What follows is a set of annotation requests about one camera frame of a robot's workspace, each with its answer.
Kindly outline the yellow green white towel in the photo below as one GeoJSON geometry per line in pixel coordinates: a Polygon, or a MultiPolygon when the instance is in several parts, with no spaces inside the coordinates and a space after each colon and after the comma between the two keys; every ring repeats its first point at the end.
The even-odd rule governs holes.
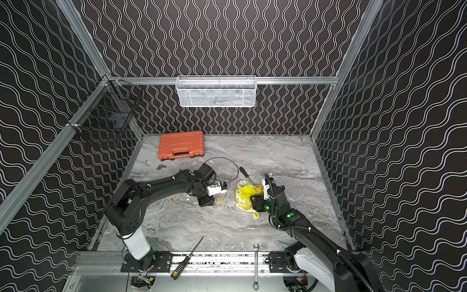
{"type": "Polygon", "coordinates": [[[240,180],[235,190],[235,206],[245,212],[252,213],[257,220],[260,214],[254,210],[251,197],[263,194],[261,185],[252,184],[249,180],[240,180]]]}

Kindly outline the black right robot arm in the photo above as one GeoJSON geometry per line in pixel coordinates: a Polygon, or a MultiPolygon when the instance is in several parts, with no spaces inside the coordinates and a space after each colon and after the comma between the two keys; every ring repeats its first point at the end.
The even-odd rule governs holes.
{"type": "Polygon", "coordinates": [[[362,252],[351,252],[318,230],[299,210],[290,206],[285,186],[276,185],[267,173],[262,181],[259,212],[268,214],[275,229],[296,240],[291,253],[292,270],[307,272],[331,292],[382,292],[383,286],[371,260],[362,252]]]}

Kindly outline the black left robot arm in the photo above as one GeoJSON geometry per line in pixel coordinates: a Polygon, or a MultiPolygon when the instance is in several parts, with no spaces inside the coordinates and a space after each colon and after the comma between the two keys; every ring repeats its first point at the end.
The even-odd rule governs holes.
{"type": "Polygon", "coordinates": [[[206,162],[197,170],[182,169],[158,180],[125,180],[104,211],[127,248],[121,271],[149,272],[160,262],[159,253],[148,243],[142,227],[151,205],[174,195],[185,194],[195,198],[200,207],[212,206],[216,196],[226,193],[229,183],[221,181],[206,162]]]}

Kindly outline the red plastic tool case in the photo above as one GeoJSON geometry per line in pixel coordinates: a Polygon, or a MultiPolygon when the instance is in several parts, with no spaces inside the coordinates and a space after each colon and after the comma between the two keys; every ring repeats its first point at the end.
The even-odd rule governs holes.
{"type": "Polygon", "coordinates": [[[159,143],[160,160],[191,158],[204,155],[204,133],[190,131],[163,134],[159,143]]]}

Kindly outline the black yellow screwdriver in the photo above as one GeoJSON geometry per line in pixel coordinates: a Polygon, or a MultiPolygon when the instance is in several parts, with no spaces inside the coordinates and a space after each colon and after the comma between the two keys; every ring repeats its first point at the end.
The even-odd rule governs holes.
{"type": "Polygon", "coordinates": [[[181,273],[184,271],[186,266],[191,260],[191,257],[193,256],[193,253],[196,251],[198,248],[199,244],[203,241],[204,237],[202,237],[199,242],[195,245],[195,247],[192,249],[192,251],[184,258],[183,261],[181,261],[178,266],[175,268],[174,272],[171,274],[171,278],[175,281],[177,280],[178,277],[180,277],[181,273]]]}

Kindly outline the silver combination wrench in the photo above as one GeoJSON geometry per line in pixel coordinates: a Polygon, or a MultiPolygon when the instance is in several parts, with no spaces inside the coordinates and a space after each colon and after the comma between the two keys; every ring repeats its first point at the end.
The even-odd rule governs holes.
{"type": "Polygon", "coordinates": [[[255,292],[259,290],[259,249],[260,245],[254,245],[254,283],[253,289],[255,292]]]}

